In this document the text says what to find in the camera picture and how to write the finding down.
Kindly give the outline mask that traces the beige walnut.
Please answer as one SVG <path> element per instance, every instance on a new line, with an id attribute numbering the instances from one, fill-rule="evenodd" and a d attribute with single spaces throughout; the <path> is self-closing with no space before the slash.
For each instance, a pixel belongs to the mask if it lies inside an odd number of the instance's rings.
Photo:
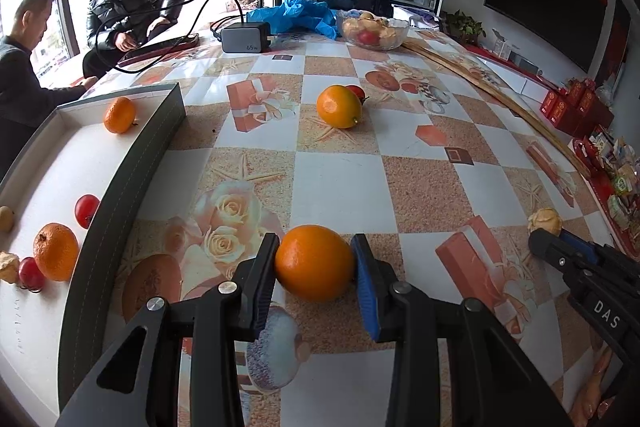
<path id="1" fill-rule="evenodd" d="M 528 217 L 528 231 L 547 231 L 554 236 L 559 236 L 563 228 L 563 220 L 554 208 L 540 208 Z"/>
<path id="2" fill-rule="evenodd" d="M 1 251 L 0 253 L 0 280 L 9 284 L 18 282 L 18 268 L 20 258 L 17 255 Z"/>

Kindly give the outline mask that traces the orange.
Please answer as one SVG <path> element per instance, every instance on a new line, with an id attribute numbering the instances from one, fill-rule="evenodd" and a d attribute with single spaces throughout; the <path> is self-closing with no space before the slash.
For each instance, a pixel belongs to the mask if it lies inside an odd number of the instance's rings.
<path id="1" fill-rule="evenodd" d="M 321 225 L 299 225 L 288 231 L 274 262 L 280 285 L 308 303 L 330 303 L 340 298 L 356 270 L 348 244 Z"/>
<path id="2" fill-rule="evenodd" d="M 316 106 L 320 118 L 332 128 L 350 129 L 362 118 L 362 105 L 357 95 L 339 84 L 324 89 Z"/>

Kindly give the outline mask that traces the red gift boxes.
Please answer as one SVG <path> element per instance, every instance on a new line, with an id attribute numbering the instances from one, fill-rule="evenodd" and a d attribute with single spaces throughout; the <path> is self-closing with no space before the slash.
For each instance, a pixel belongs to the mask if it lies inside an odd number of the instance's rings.
<path id="1" fill-rule="evenodd" d="M 568 88 L 549 90 L 540 111 L 558 129 L 582 139 L 598 128 L 608 129 L 614 115 L 596 93 L 592 79 L 570 80 Z"/>

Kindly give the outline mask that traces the large mandarin in tray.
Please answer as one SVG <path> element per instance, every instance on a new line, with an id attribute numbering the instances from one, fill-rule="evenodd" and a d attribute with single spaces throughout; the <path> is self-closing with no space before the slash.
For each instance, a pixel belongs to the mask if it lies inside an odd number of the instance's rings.
<path id="1" fill-rule="evenodd" d="M 79 255 L 74 232 L 61 223 L 48 223 L 37 234 L 32 245 L 32 257 L 48 280 L 68 282 Z"/>

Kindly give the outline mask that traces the red fruit in tray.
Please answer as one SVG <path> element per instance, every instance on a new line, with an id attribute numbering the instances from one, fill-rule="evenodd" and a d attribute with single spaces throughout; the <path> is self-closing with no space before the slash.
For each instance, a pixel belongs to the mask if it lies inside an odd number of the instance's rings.
<path id="1" fill-rule="evenodd" d="M 43 290 L 46 278 L 38 268 L 37 262 L 33 257 L 25 257 L 18 266 L 18 279 L 21 286 L 33 293 L 39 293 Z"/>
<path id="2" fill-rule="evenodd" d="M 78 198 L 75 204 L 75 218 L 81 228 L 87 230 L 90 227 L 99 205 L 100 200 L 92 194 L 85 194 Z"/>

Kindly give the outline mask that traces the red fruit in tray upper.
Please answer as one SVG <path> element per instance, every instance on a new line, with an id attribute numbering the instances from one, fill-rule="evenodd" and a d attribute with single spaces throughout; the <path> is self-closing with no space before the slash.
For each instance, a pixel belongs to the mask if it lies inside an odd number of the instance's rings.
<path id="1" fill-rule="evenodd" d="M 90 227 L 99 205 L 100 200 L 92 194 L 85 194 L 78 198 L 75 204 L 75 218 L 81 228 L 87 230 Z"/>

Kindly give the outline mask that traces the long wooden stick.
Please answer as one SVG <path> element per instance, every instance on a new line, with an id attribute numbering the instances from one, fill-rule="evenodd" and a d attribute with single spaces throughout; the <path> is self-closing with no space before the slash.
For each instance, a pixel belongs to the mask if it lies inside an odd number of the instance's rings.
<path id="1" fill-rule="evenodd" d="M 509 98 L 503 91 L 498 89 L 488 80 L 485 80 L 479 72 L 472 72 L 455 61 L 449 60 L 449 58 L 439 55 L 438 53 L 427 49 L 418 39 L 407 38 L 402 46 L 413 53 L 419 54 L 424 58 L 428 58 L 430 61 L 442 66 L 460 76 L 467 82 L 471 83 L 474 87 L 482 90 L 483 92 L 492 96 L 495 100 L 510 109 L 511 112 L 518 114 L 523 120 L 529 124 L 530 127 L 540 133 L 544 139 L 549 141 L 558 150 L 567 161 L 569 161 L 573 167 L 585 178 L 589 179 L 591 174 L 587 167 L 576 157 L 576 155 L 564 144 L 554 133 L 550 130 L 542 120 L 540 120 L 534 113 L 532 113 L 526 107 L 518 104 L 513 98 Z"/>

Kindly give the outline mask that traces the grey tray box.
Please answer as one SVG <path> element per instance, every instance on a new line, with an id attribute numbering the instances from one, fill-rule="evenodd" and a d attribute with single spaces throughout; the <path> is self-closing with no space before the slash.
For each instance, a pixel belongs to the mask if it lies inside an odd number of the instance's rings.
<path id="1" fill-rule="evenodd" d="M 178 84 L 135 87 L 123 134 L 103 124 L 118 97 L 102 94 L 57 109 L 38 128 L 1 183 L 1 202 L 16 217 L 2 251 L 32 254 L 48 223 L 66 225 L 80 247 L 72 278 L 39 293 L 1 285 L 1 400 L 28 425 L 52 426 L 100 357 L 122 252 L 169 142 L 186 116 Z M 100 200 L 90 227 L 75 218 L 78 198 Z"/>

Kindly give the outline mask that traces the potted green plant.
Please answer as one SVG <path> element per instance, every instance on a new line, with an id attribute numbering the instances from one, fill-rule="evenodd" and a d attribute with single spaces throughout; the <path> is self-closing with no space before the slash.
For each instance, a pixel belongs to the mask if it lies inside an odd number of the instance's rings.
<path id="1" fill-rule="evenodd" d="M 467 44 L 478 46 L 478 39 L 486 37 L 483 24 L 461 10 L 456 12 L 442 11 L 440 13 L 440 26 L 442 26 L 442 31 L 446 35 L 462 44 L 462 46 Z"/>

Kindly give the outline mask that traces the mandarin at tray far end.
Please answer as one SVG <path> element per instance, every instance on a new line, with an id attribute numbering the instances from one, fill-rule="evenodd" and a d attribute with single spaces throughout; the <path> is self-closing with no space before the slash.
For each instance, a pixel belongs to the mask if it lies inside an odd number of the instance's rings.
<path id="1" fill-rule="evenodd" d="M 129 130 L 136 119 L 136 106 L 129 98 L 115 98 L 103 116 L 103 124 L 108 132 L 123 134 Z"/>

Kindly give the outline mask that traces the small red fruit on table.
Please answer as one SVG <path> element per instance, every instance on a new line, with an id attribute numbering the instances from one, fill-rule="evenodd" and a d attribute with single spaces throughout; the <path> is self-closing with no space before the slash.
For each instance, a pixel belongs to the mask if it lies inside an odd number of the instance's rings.
<path id="1" fill-rule="evenodd" d="M 361 104 L 363 104 L 367 100 L 366 92 L 364 92 L 360 86 L 356 86 L 356 84 L 350 84 L 349 86 L 347 86 L 347 89 L 354 95 L 356 95 Z"/>

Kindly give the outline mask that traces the man in dark sweater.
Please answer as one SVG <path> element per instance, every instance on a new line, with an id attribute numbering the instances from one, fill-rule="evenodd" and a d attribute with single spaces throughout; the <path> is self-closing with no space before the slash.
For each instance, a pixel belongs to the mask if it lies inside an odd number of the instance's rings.
<path id="1" fill-rule="evenodd" d="M 54 0 L 23 0 L 11 31 L 1 38 L 0 169 L 6 173 L 40 124 L 60 105 L 81 98 L 98 78 L 79 86 L 47 89 L 32 68 L 32 51 L 48 29 Z"/>

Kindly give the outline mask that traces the dark tablet on table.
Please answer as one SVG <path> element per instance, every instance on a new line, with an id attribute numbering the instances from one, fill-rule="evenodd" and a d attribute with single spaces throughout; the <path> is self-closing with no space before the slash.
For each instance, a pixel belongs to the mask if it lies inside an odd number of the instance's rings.
<path id="1" fill-rule="evenodd" d="M 127 66 L 149 58 L 157 58 L 171 53 L 177 53 L 184 50 L 190 50 L 200 44 L 199 34 L 190 34 L 177 38 L 171 38 L 164 41 L 147 44 L 140 49 L 136 49 L 126 53 L 117 63 L 118 66 Z"/>

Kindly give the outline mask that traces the glass fruit bowl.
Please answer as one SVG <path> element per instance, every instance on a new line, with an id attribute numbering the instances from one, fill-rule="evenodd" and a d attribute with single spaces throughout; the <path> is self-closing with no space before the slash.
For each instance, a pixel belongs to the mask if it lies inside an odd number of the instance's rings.
<path id="1" fill-rule="evenodd" d="M 368 11 L 338 10 L 335 17 L 337 29 L 345 40 L 373 51 L 399 48 L 409 32 L 409 23 L 405 20 L 377 16 Z"/>

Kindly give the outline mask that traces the person in black puffer jacket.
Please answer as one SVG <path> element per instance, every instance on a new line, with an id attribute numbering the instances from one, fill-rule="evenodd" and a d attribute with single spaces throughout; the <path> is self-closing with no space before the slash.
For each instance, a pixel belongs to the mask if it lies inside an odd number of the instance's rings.
<path id="1" fill-rule="evenodd" d="M 102 78 L 128 52 L 177 23 L 184 0 L 89 0 L 85 77 Z"/>

